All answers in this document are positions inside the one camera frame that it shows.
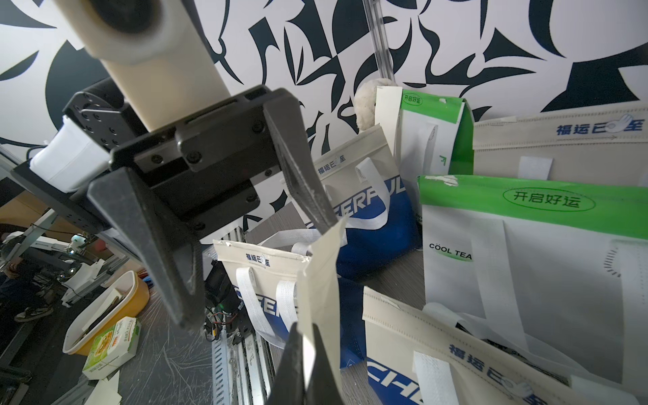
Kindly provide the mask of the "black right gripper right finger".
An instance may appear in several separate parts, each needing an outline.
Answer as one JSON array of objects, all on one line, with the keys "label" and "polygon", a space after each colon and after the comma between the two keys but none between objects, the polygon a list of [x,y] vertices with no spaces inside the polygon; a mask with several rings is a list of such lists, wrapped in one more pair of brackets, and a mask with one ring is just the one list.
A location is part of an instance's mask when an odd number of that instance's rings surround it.
[{"label": "black right gripper right finger", "polygon": [[305,337],[305,404],[344,404],[317,325],[312,332]]}]

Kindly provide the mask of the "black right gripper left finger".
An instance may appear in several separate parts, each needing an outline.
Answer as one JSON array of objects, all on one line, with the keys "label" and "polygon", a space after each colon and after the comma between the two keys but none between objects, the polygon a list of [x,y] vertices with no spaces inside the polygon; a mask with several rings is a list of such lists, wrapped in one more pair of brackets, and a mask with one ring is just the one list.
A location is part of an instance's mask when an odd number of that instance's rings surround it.
[{"label": "black right gripper left finger", "polygon": [[303,336],[294,323],[266,405],[302,405],[305,401]]}]

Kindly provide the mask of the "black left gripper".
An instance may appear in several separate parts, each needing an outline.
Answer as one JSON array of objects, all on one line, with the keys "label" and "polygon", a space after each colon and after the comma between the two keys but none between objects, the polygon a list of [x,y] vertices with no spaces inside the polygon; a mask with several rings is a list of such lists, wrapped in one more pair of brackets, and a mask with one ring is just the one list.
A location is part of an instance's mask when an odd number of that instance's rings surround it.
[{"label": "black left gripper", "polygon": [[263,85],[115,148],[88,198],[150,272],[170,319],[194,331],[204,323],[199,241],[256,209],[254,180],[274,167],[321,234],[339,222],[300,102]]}]

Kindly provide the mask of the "white receipt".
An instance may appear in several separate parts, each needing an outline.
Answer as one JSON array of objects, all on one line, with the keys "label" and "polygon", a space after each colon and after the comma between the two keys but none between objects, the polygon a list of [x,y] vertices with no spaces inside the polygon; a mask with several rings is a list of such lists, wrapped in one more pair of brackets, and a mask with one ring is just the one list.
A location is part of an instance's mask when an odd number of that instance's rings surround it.
[{"label": "white receipt", "polygon": [[312,255],[305,269],[298,273],[298,330],[303,336],[305,376],[305,337],[312,339],[312,325],[319,328],[337,387],[341,393],[340,375],[340,305],[337,258],[344,234],[341,219],[326,234],[310,245]]}]

